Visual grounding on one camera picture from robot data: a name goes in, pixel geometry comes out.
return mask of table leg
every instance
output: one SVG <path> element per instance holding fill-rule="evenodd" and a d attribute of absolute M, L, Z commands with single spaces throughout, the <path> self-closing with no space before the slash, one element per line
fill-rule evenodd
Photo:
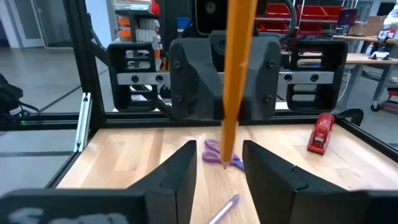
<path fill-rule="evenodd" d="M 380 110 L 380 104 L 379 100 L 381 95 L 383 94 L 384 89 L 386 89 L 387 84 L 389 83 L 390 80 L 390 75 L 392 72 L 393 65 L 388 65 L 384 70 L 383 73 L 381 74 L 381 78 L 379 80 L 379 84 L 377 84 L 376 91 L 374 92 L 373 95 L 373 104 L 371 109 L 373 111 L 379 111 Z"/>
<path fill-rule="evenodd" d="M 349 79 L 347 80 L 346 91 L 343 93 L 340 101 L 338 102 L 339 108 L 347 108 L 349 97 L 351 96 L 351 92 L 353 91 L 353 89 L 356 88 L 359 79 L 361 78 L 362 70 L 362 65 L 355 65 L 354 69 L 351 72 L 351 75 L 349 76 Z"/>

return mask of purple pen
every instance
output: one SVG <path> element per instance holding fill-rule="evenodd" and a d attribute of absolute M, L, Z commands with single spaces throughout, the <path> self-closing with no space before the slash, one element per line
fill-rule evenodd
<path fill-rule="evenodd" d="M 229 202 L 214 216 L 209 224 L 216 224 L 218 223 L 239 201 L 239 194 L 234 195 L 234 197 L 229 200 Z"/>

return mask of black metal frame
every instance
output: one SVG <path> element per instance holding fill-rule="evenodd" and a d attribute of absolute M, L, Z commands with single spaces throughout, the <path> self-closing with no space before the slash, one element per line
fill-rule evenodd
<path fill-rule="evenodd" d="M 96 68 L 95 57 L 104 62 L 107 61 L 100 51 L 101 47 L 92 41 L 90 15 L 87 13 L 84 0 L 64 0 L 67 14 L 67 22 L 71 33 L 73 50 L 81 81 L 83 93 L 91 93 L 93 101 L 89 139 L 100 128 L 165 128 L 165 127 L 199 127 L 219 126 L 219 121 L 175 121 L 168 117 L 167 113 L 105 113 L 101 95 L 100 80 Z M 157 105 L 160 111 L 164 111 L 165 104 Z M 277 110 L 275 115 L 267 120 L 248 121 L 240 123 L 246 125 L 266 124 L 314 124 L 318 119 L 317 114 L 298 113 L 290 110 Z M 22 130 L 46 130 L 46 129 L 75 129 L 78 123 L 78 113 L 42 114 L 32 116 L 24 120 L 0 127 L 0 131 Z M 363 131 L 359 126 L 349 122 L 345 118 L 336 118 L 336 123 L 356 137 L 382 152 L 393 161 L 398 162 L 398 151 L 390 145 L 380 141 L 374 136 Z M 46 188 L 55 188 L 76 161 L 80 153 L 74 152 L 70 158 L 49 182 Z"/>

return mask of wooden surface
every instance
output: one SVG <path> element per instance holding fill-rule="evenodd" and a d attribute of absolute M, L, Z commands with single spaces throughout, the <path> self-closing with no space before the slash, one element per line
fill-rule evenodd
<path fill-rule="evenodd" d="M 367 42 L 377 42 L 377 37 L 354 37 L 354 36 L 345 36 L 345 35 L 334 35 L 334 39 L 341 40 L 358 40 L 358 41 L 367 41 Z M 397 39 L 388 39 L 386 41 L 387 44 L 398 45 Z"/>
<path fill-rule="evenodd" d="M 319 55 L 318 53 L 310 53 L 307 52 L 304 55 Z M 299 63 L 319 63 L 319 59 L 300 59 L 298 61 Z M 364 64 L 364 65 L 369 65 L 369 64 L 398 64 L 398 59 L 396 58 L 390 58 L 389 60 L 372 60 L 369 59 L 367 55 L 365 54 L 356 54 L 356 53 L 348 53 L 347 54 L 347 60 L 346 64 Z"/>
<path fill-rule="evenodd" d="M 324 156 L 306 150 L 313 125 L 239 127 L 235 144 L 252 139 L 280 157 L 350 189 L 398 189 L 398 164 L 334 125 Z M 238 206 L 221 223 L 259 223 L 244 173 L 203 162 L 204 140 L 219 139 L 220 127 L 102 129 L 91 140 L 59 188 L 124 189 L 155 169 L 187 141 L 198 144 L 197 186 L 191 223 L 208 220 L 234 195 Z"/>

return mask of blue container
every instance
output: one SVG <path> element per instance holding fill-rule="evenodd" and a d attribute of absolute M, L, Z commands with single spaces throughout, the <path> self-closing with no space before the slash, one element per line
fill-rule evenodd
<path fill-rule="evenodd" d="M 177 29 L 185 29 L 191 22 L 191 18 L 179 17 L 177 18 Z"/>

